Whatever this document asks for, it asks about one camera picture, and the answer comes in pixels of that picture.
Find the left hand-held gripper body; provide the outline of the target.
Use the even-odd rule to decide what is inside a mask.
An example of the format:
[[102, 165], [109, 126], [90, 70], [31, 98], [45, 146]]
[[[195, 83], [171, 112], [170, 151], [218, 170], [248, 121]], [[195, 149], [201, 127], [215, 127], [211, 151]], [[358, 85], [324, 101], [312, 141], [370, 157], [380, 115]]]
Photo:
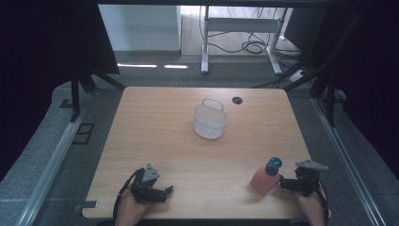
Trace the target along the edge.
[[151, 164], [136, 172], [130, 190], [138, 202], [149, 202], [150, 195], [168, 195], [162, 194], [160, 189], [152, 187], [159, 177], [160, 174]]

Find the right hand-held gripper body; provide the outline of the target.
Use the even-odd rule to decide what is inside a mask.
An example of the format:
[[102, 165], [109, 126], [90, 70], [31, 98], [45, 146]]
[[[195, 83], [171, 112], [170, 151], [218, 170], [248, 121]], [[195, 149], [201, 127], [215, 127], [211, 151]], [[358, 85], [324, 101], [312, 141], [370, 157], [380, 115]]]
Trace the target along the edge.
[[317, 163], [311, 159], [296, 162], [296, 179], [302, 184], [300, 193], [305, 197], [319, 189], [321, 170], [329, 170], [328, 166]]

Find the red bottle with blue cap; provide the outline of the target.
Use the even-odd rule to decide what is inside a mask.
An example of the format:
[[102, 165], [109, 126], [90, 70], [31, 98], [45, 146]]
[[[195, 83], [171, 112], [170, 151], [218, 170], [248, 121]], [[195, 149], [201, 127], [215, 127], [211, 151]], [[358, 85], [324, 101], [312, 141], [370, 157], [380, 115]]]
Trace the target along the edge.
[[264, 166], [258, 168], [253, 174], [250, 184], [262, 195], [269, 193], [279, 182], [281, 175], [279, 168], [282, 161], [278, 157], [272, 157]]

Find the person's right hand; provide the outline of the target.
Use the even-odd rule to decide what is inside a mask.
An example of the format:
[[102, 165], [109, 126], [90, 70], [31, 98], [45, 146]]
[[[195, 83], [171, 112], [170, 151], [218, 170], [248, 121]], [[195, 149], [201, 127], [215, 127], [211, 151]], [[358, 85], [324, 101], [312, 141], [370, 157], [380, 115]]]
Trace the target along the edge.
[[327, 226], [322, 200], [316, 192], [312, 192], [308, 197], [296, 191], [292, 194], [310, 226]]

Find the person's left hand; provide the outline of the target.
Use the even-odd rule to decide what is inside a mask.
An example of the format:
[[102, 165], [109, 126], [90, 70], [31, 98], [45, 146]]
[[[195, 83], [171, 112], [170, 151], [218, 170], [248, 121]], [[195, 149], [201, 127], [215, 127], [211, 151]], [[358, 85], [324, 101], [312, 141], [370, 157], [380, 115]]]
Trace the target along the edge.
[[150, 203], [139, 203], [129, 190], [125, 190], [118, 206], [115, 226], [136, 226], [150, 210]]

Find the white plastic basket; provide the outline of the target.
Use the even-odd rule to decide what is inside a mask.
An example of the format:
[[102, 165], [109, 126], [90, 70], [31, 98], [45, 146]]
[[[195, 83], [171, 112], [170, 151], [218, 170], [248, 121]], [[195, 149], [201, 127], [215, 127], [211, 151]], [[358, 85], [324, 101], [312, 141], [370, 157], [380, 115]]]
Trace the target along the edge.
[[218, 139], [226, 129], [228, 114], [223, 103], [208, 97], [194, 108], [194, 129], [203, 138]]

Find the black metal stand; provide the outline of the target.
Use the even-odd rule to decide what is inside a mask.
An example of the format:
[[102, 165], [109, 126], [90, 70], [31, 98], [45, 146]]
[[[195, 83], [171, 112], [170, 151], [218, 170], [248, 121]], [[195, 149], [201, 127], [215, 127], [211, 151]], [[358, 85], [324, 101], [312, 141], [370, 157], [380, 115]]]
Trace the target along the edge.
[[[282, 89], [290, 91], [313, 80], [314, 83], [309, 94], [311, 97], [320, 97], [324, 92], [327, 93], [325, 116], [329, 124], [335, 126], [334, 106], [337, 78], [334, 69], [338, 65], [339, 56], [359, 24], [361, 17], [362, 14], [356, 10], [349, 12], [328, 9], [319, 25], [318, 35], [312, 50], [301, 56], [296, 64], [282, 74], [281, 78], [267, 84], [279, 85], [286, 77], [293, 75], [294, 71], [302, 67], [310, 67], [311, 70], [308, 73]], [[267, 84], [258, 85], [258, 88], [265, 87]]]
[[[113, 87], [124, 90], [125, 86], [112, 78], [110, 75], [95, 71], [93, 73], [97, 77], [104, 80], [106, 83], [112, 85]], [[81, 115], [80, 110], [80, 91], [79, 88], [82, 87], [85, 93], [93, 93], [96, 90], [95, 82], [92, 78], [91, 73], [74, 73], [71, 79], [71, 92], [72, 92], [72, 118], [71, 121], [77, 121], [78, 117]]]

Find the white power strip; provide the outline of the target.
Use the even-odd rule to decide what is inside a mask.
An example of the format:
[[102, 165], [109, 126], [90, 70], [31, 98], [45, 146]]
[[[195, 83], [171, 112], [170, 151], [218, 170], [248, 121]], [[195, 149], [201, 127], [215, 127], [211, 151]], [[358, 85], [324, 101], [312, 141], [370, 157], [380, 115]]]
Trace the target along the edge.
[[296, 73], [294, 73], [294, 74], [289, 78], [289, 81], [290, 81], [291, 83], [294, 83], [294, 82], [297, 81], [298, 79], [302, 78], [305, 74], [306, 74], [305, 71], [303, 71], [303, 70], [298, 70]]

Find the black curtain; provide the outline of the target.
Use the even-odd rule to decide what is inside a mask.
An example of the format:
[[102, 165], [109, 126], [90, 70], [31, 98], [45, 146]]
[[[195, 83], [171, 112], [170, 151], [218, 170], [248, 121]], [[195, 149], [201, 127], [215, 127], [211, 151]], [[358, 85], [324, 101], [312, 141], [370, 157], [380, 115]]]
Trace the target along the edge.
[[322, 24], [323, 46], [312, 53], [320, 71], [311, 94], [340, 89], [343, 111], [386, 167], [399, 178], [399, 2], [361, 0], [349, 9], [332, 9]]
[[118, 72], [96, 0], [0, 0], [0, 181], [55, 88], [76, 76]]

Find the aluminium floor rail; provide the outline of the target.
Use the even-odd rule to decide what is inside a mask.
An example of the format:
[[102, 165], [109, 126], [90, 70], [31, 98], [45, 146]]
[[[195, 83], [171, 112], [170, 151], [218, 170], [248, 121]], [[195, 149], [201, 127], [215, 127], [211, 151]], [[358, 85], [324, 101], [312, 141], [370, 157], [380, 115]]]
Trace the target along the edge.
[[328, 121], [326, 116], [327, 111], [325, 110], [323, 103], [314, 98], [312, 98], [311, 101], [318, 112], [318, 116], [321, 119], [328, 136], [333, 143], [335, 151], [342, 162], [343, 168], [352, 184], [352, 187], [355, 189], [355, 192], [368, 219], [371, 221], [373, 226], [387, 226], [386, 221], [381, 215], [379, 207], [375, 202], [375, 199], [359, 175], [355, 164], [345, 148], [341, 136], [339, 135], [337, 129]]
[[16, 223], [16, 226], [33, 225], [33, 222], [40, 211], [40, 208], [51, 188], [51, 185], [56, 178], [60, 166], [66, 156], [66, 153], [72, 144], [73, 138], [75, 137], [75, 134], [87, 113], [88, 109], [83, 108], [74, 117], [74, 121], [70, 122], [67, 125], [37, 185], [35, 186], [30, 198], [28, 199], [23, 212], [21, 213]]

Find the white metal desk frame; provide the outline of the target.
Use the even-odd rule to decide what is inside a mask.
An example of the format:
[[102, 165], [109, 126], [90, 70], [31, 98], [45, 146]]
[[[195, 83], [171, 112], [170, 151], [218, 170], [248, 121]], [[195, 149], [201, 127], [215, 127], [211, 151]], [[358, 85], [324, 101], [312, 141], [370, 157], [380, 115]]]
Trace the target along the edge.
[[209, 6], [205, 7], [203, 19], [202, 46], [201, 46], [201, 72], [208, 73], [209, 69], [209, 32], [254, 32], [272, 34], [272, 40], [266, 47], [271, 66], [275, 75], [282, 75], [282, 70], [276, 57], [276, 46], [285, 21], [288, 8], [282, 10], [281, 15], [275, 18], [210, 18]]

